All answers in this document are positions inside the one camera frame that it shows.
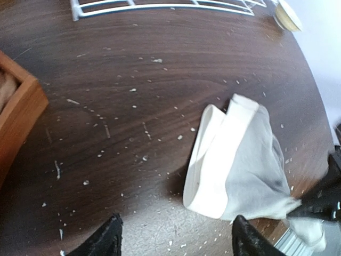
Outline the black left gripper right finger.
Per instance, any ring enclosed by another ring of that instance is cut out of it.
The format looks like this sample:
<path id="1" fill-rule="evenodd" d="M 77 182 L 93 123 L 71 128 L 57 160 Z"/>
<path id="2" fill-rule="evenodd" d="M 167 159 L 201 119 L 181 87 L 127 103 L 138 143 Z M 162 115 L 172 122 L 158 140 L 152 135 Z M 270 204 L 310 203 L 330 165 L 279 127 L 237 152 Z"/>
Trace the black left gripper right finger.
<path id="1" fill-rule="evenodd" d="M 232 225 L 234 256 L 285 256 L 276 249 L 243 215 L 236 216 Z"/>

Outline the grey beige sock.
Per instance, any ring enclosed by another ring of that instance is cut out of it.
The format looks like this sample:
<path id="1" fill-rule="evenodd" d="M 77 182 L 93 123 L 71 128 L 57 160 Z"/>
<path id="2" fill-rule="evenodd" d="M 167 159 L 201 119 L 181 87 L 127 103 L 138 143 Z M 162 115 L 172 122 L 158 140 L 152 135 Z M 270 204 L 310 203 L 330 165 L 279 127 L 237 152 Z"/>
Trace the grey beige sock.
<path id="1" fill-rule="evenodd" d="M 234 94 L 227 111 L 208 105 L 187 170 L 183 205 L 209 218 L 226 221 L 284 220 L 313 251 L 327 242 L 322 223 L 290 217 L 302 201 L 290 194 L 284 156 L 272 132 L 267 109 Z"/>

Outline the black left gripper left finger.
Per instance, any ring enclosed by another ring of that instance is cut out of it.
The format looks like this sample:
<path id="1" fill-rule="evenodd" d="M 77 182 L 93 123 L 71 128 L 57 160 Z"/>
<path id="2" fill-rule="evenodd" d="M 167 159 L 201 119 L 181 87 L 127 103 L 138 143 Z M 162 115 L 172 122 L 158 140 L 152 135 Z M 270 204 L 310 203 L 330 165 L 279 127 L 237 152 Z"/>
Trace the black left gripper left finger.
<path id="1" fill-rule="evenodd" d="M 68 254 L 63 250 L 60 255 L 107 255 L 120 256 L 123 234 L 123 221 L 119 213 L 112 216 L 102 224 L 86 241 Z"/>

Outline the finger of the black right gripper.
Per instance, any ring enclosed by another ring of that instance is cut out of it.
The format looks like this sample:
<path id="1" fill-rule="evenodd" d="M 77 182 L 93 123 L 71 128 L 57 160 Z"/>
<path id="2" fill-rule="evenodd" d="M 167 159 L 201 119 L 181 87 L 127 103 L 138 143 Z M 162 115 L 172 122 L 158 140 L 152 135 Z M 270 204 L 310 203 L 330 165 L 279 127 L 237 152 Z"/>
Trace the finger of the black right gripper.
<path id="1" fill-rule="evenodd" d="M 301 197 L 301 203 L 290 217 L 340 222 L 340 153 L 329 154 L 326 175 Z"/>

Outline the brown wooden organizer box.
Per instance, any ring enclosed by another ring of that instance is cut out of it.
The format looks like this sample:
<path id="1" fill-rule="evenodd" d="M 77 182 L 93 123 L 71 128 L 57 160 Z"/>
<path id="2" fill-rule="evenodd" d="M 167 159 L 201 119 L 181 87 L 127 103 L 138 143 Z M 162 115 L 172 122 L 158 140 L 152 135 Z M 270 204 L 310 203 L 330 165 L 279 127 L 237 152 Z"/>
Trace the brown wooden organizer box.
<path id="1" fill-rule="evenodd" d="M 19 83 L 1 112 L 1 183 L 21 146 L 48 105 L 38 79 L 1 52 L 1 68 Z"/>

